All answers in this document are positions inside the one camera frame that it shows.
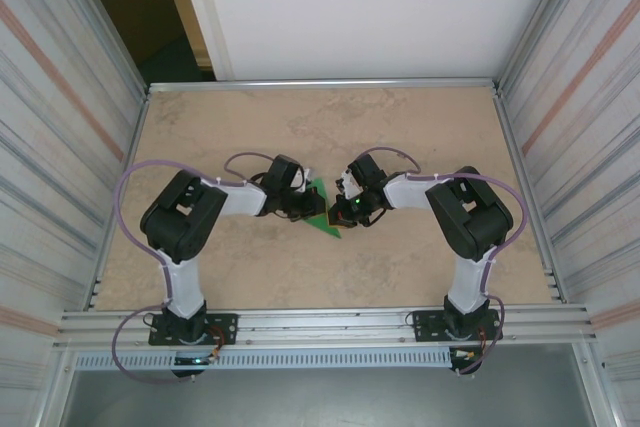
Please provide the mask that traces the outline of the green paper sheet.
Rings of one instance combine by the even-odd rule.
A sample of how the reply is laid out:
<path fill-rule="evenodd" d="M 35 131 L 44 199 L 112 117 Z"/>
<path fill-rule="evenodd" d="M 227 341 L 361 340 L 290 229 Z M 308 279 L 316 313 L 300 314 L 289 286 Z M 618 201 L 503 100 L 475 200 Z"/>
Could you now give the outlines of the green paper sheet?
<path fill-rule="evenodd" d="M 323 200 L 325 201 L 325 212 L 323 214 L 318 214 L 316 216 L 307 218 L 304 220 L 304 222 L 318 230 L 320 230 L 323 233 L 326 233 L 332 237 L 341 238 L 341 234 L 340 231 L 337 227 L 333 227 L 329 224 L 329 219 L 328 219 L 328 206 L 329 206 L 329 200 L 328 200 L 328 194 L 326 192 L 326 187 L 325 184 L 323 182 L 323 180 L 321 178 L 315 178 L 313 179 L 310 184 L 309 184 L 310 188 L 315 188 L 317 190 L 317 193 L 323 198 Z"/>

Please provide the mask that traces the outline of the grey metal sheet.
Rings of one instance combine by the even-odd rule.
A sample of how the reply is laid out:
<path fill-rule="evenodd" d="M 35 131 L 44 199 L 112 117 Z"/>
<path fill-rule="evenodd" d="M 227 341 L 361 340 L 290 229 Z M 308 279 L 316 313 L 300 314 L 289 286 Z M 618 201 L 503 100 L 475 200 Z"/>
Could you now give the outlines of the grey metal sheet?
<path fill-rule="evenodd" d="M 438 369 L 218 371 L 176 386 L 83 372 L 62 427 L 595 427 L 564 381 L 457 378 Z"/>

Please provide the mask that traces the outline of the small circuit board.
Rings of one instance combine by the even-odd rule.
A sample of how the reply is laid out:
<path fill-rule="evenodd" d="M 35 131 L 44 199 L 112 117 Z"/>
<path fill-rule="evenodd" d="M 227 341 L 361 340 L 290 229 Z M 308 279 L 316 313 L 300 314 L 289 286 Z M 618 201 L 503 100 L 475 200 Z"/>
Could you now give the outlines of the small circuit board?
<path fill-rule="evenodd" d="M 199 356 L 181 356 L 176 355 L 174 358 L 174 366 L 196 367 L 211 365 L 217 357 L 214 354 Z"/>

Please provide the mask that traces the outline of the long aluminium mounting rail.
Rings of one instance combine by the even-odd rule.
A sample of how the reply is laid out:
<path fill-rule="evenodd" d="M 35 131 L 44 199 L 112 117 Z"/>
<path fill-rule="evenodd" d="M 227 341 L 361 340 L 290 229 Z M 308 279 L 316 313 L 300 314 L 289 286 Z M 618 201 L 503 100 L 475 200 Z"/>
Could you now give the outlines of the long aluminium mounting rail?
<path fill-rule="evenodd" d="M 388 347 L 413 344 L 411 307 L 239 310 L 234 347 Z M 106 350 L 125 311 L 66 313 L 56 350 Z M 595 330 L 581 305 L 525 304 L 505 309 L 503 345 L 591 343 Z"/>

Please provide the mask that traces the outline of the aluminium table edge rail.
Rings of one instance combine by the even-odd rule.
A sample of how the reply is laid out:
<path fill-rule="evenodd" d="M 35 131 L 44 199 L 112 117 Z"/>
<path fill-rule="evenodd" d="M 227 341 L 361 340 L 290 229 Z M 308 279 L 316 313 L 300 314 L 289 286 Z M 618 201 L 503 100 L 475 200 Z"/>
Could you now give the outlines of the aluminium table edge rail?
<path fill-rule="evenodd" d="M 151 97 L 151 94 L 148 93 L 141 106 L 141 111 L 138 115 L 134 130 L 132 133 L 132 137 L 130 140 L 129 149 L 127 151 L 127 155 L 125 157 L 124 163 L 122 164 L 122 171 L 127 170 L 134 163 L 136 152 L 138 150 L 138 145 L 140 142 L 140 137 L 142 135 L 144 123 L 145 123 L 147 112 L 149 109 L 150 97 Z M 92 311 L 95 309 L 96 299 L 100 292 L 104 271 L 107 266 L 110 247 L 111 247 L 114 233 L 116 230 L 116 224 L 117 222 L 115 220 L 114 209 L 111 209 L 108 222 L 105 224 L 105 227 L 104 227 L 103 236 L 100 244 L 100 250 L 96 259 L 95 272 L 94 272 L 93 279 L 86 297 L 85 305 L 83 308 L 84 311 Z"/>
<path fill-rule="evenodd" d="M 564 292 L 563 281 L 557 271 L 556 255 L 546 227 L 544 226 L 541 210 L 536 203 L 532 183 L 525 165 L 524 155 L 516 142 L 516 137 L 508 117 L 506 103 L 501 91 L 497 87 L 493 87 L 492 89 L 492 99 L 506 141 L 507 150 L 515 170 L 517 182 L 528 207 L 529 224 L 535 238 L 542 267 L 545 276 L 549 277 L 552 281 L 549 287 L 551 298 L 556 303 L 566 304 L 568 300 Z"/>
<path fill-rule="evenodd" d="M 431 77 L 395 79 L 324 79 L 324 80 L 252 80 L 216 82 L 152 83 L 149 93 L 262 91 L 262 90 L 325 90 L 325 89 L 385 89 L 385 88 L 493 88 L 491 78 Z"/>

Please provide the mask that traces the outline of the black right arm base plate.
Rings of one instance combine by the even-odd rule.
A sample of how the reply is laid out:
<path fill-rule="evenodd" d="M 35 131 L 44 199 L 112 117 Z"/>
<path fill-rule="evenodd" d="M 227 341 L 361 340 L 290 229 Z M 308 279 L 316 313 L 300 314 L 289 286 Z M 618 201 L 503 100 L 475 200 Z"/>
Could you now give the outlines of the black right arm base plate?
<path fill-rule="evenodd" d="M 462 315 L 456 310 L 422 310 L 411 313 L 417 342 L 479 341 L 480 334 L 492 340 L 500 325 L 497 310 Z"/>

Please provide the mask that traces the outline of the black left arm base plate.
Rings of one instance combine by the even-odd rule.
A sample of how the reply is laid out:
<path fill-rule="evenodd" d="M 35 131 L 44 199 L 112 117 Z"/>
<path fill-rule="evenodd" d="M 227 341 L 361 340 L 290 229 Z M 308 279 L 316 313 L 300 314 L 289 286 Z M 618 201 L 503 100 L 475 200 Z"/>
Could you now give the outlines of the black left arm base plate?
<path fill-rule="evenodd" d="M 151 346 L 225 346 L 236 343 L 239 316 L 233 313 L 214 314 L 205 310 L 189 318 L 169 310 L 152 314 L 144 323 L 150 328 Z"/>

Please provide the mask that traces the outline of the white door frame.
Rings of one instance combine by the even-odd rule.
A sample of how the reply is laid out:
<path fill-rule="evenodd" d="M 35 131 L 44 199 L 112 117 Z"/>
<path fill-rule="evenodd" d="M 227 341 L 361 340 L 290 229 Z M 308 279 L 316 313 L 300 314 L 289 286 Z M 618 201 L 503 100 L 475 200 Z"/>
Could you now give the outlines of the white door frame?
<path fill-rule="evenodd" d="M 215 0 L 173 0 L 196 64 L 217 81 L 234 81 L 233 69 Z"/>

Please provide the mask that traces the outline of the corrugated enclosure side panel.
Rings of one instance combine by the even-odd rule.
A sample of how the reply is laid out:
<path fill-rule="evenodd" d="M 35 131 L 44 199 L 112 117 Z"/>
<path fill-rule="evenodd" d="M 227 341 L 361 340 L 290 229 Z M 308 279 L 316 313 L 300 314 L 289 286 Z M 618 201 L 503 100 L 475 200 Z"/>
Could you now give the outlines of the corrugated enclosure side panel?
<path fill-rule="evenodd" d="M 0 392 L 84 304 L 144 98 L 99 0 L 0 0 Z"/>
<path fill-rule="evenodd" d="M 562 294 L 640 416 L 640 0 L 541 0 L 499 90 Z"/>

